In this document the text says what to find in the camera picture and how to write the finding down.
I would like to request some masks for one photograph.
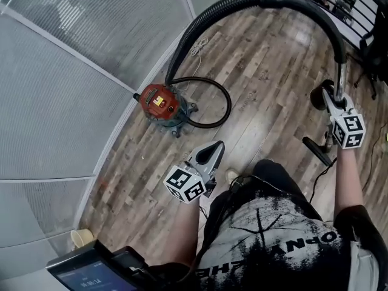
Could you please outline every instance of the railing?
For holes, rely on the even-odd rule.
[[[360,39],[373,28],[378,0],[312,0],[333,19],[349,43],[359,47]]]

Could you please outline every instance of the yellow label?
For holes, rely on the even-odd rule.
[[[163,98],[158,96],[156,99],[153,100],[153,103],[156,105],[160,105],[163,101]]]

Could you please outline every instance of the t-shirt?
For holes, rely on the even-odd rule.
[[[300,195],[248,187],[233,197],[195,277],[176,289],[384,290],[388,253],[363,206],[332,226]],[[221,206],[210,212],[205,241]],[[181,264],[170,273],[179,267],[187,273]]]

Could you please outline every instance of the white cable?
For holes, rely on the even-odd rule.
[[[199,56],[199,63],[198,63],[198,66],[197,68],[195,69],[194,73],[192,76],[195,76],[196,72],[198,71],[199,67],[201,66],[201,50],[202,48],[209,43],[209,39],[207,37],[203,37],[197,44],[195,44],[192,48],[192,50],[190,51],[190,56],[191,57],[194,57],[198,54]],[[189,81],[187,83],[187,86],[185,89],[182,89],[182,90],[179,90],[180,92],[184,92],[185,90],[187,90],[189,88],[189,85],[190,85],[190,82]]]

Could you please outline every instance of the chair leg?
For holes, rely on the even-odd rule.
[[[376,86],[375,86],[375,81],[373,80],[371,74],[368,74],[368,79],[369,79],[370,85],[372,86],[372,91],[373,91],[372,99],[376,100],[376,97],[377,97]]]
[[[362,72],[362,74],[360,74],[360,76],[358,77],[357,81],[354,82],[354,87],[357,88],[358,87],[358,84],[360,83],[360,80],[361,78],[363,77],[363,75],[365,75],[365,71]]]

